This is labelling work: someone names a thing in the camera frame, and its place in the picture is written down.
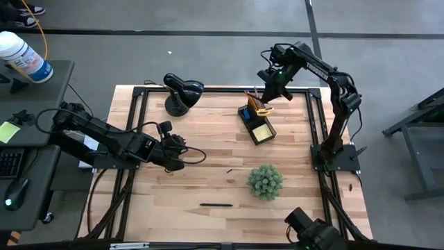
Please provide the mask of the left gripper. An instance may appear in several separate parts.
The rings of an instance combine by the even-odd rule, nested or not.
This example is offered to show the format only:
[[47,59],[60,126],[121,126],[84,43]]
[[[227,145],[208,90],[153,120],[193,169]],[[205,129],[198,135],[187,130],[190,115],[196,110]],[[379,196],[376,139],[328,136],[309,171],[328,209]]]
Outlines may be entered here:
[[152,163],[165,168],[168,172],[175,172],[185,167],[179,156],[187,152],[186,142],[183,137],[170,134],[172,124],[170,121],[158,124],[158,130],[162,141],[152,151]]

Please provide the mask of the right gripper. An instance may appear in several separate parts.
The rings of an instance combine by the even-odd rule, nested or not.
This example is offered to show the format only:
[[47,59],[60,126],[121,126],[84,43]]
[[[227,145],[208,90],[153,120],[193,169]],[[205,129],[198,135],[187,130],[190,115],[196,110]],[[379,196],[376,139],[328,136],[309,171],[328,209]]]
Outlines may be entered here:
[[276,69],[265,69],[260,70],[257,75],[265,84],[265,89],[260,99],[262,103],[268,103],[269,101],[278,97],[284,97],[288,101],[292,100],[293,95],[286,89],[288,81],[285,79],[282,71]]

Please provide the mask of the yellow sticky note pad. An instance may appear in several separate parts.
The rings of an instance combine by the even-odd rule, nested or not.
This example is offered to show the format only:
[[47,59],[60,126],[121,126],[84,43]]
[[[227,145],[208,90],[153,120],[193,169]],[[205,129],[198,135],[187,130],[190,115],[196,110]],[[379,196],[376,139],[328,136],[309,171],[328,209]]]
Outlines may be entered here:
[[253,134],[258,142],[273,137],[273,133],[271,132],[267,124],[262,124],[261,126],[253,129]]

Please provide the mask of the black mesh desk organizer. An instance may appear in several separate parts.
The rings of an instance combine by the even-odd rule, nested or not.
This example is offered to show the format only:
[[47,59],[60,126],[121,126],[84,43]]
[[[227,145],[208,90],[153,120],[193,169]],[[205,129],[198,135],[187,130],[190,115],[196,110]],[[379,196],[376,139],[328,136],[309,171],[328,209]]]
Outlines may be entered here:
[[276,131],[268,120],[268,115],[273,111],[273,107],[266,107],[257,97],[249,93],[246,95],[248,97],[247,104],[238,108],[238,115],[257,146],[276,136]]

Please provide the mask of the succulent plant in patterned pot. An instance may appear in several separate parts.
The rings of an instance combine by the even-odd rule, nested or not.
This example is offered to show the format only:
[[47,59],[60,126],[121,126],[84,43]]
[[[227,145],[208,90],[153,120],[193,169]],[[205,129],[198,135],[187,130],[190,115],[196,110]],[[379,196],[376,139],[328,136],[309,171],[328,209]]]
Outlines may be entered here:
[[254,197],[272,201],[280,195],[283,181],[283,175],[273,165],[261,165],[250,172],[246,185]]

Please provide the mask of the grey side desk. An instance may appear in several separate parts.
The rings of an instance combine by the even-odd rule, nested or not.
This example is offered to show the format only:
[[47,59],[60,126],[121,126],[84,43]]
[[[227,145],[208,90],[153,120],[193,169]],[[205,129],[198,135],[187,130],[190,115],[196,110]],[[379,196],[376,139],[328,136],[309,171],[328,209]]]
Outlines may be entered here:
[[61,149],[49,144],[49,131],[53,126],[54,110],[61,104],[67,85],[74,69],[74,62],[53,60],[53,76],[45,83],[30,83],[24,89],[11,94],[11,84],[0,83],[0,125],[25,110],[36,116],[44,111],[38,119],[39,128],[31,122],[23,122],[12,138],[4,143],[0,141],[1,153],[20,153],[18,179],[28,182],[22,193],[22,205],[17,210],[8,210],[15,201],[8,202],[6,191],[13,177],[0,176],[0,232],[30,231],[39,220],[46,219],[51,199],[50,186],[55,168],[60,158]]

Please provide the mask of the small black clamp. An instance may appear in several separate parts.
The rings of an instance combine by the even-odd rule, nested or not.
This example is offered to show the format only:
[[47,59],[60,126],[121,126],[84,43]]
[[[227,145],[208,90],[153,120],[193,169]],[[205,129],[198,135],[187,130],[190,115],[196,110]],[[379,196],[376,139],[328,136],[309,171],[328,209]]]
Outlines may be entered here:
[[26,109],[23,109],[17,113],[14,113],[8,121],[18,126],[33,126],[35,124],[36,118],[33,113],[28,113]]

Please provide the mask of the black device with green light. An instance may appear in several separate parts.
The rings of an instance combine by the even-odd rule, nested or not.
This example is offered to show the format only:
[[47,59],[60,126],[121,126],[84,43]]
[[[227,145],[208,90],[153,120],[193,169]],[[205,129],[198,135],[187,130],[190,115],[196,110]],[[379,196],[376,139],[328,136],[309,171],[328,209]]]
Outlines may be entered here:
[[348,250],[346,240],[321,219],[312,220],[300,207],[285,219],[286,236],[296,250]]

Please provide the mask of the dark metal side table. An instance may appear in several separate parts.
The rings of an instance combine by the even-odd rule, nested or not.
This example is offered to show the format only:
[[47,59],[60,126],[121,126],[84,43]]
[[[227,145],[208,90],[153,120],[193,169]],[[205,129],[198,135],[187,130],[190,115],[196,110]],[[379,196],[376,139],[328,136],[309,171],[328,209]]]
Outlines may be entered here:
[[419,173],[421,192],[408,194],[405,201],[444,197],[444,187],[434,178],[435,171],[444,171],[444,87],[413,105],[413,112],[382,131],[391,137],[404,136],[409,154]]

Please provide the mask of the white wipes canister blue label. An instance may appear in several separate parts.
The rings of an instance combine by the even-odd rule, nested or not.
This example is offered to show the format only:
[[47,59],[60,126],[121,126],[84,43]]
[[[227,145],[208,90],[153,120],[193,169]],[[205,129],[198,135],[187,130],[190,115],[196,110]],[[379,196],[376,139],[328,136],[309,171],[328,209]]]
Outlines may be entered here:
[[53,76],[52,66],[10,31],[0,32],[0,58],[33,83],[44,83]]

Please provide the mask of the green sticky note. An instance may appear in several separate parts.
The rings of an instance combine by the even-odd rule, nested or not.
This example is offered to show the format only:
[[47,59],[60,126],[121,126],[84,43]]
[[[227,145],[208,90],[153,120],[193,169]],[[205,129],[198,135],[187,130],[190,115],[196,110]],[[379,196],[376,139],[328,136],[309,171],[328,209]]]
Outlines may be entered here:
[[10,122],[4,122],[0,125],[0,142],[7,144],[18,131],[20,131],[20,127]]

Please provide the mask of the black keyboard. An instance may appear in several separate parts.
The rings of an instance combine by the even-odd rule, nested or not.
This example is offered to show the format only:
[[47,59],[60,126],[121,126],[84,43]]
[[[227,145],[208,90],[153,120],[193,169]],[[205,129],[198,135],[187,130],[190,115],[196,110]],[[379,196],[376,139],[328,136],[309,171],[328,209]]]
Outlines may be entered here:
[[24,154],[24,149],[0,148],[0,179],[17,177]]

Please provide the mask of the black computer mouse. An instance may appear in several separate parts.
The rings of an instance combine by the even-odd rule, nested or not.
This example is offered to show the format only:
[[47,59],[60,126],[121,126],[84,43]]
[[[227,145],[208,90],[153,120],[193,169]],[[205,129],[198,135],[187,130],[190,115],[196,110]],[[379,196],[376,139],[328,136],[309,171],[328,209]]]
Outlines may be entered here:
[[30,181],[28,178],[15,178],[7,187],[4,195],[4,206],[8,211],[16,211],[24,203]]

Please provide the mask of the person's foot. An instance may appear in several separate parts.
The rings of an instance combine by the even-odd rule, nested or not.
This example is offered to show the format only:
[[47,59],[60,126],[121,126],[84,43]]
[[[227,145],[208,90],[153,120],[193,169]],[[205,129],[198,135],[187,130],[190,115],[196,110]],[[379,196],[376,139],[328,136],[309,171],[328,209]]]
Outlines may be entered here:
[[18,18],[12,22],[21,28],[35,28],[37,26],[37,21],[33,17],[18,16]]
[[22,17],[30,17],[31,15],[40,16],[46,12],[43,7],[34,6],[30,3],[23,3],[22,1],[15,3],[14,7]]

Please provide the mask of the black aluminium table frame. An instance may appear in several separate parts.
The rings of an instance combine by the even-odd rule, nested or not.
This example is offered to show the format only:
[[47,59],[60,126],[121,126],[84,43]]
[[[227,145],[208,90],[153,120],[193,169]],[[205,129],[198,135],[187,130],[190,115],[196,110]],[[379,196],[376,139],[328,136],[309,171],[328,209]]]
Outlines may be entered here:
[[[311,164],[311,146],[326,137],[332,123],[330,90],[291,87],[291,101],[277,99],[271,123],[273,140],[255,145],[237,110],[246,101],[243,86],[208,86],[199,102],[173,126],[207,155],[204,163],[167,174],[152,164],[135,171],[105,173],[85,221],[97,221],[122,188],[133,179],[128,198],[119,206],[113,225],[93,235],[81,224],[75,246],[80,250],[243,250],[293,249],[284,233],[285,217],[302,208],[320,216],[346,237],[368,216],[360,187],[344,196],[350,174],[335,171],[330,182]],[[250,172],[273,165],[284,178],[280,195],[261,200],[246,185]],[[233,207],[204,207],[229,203]]]

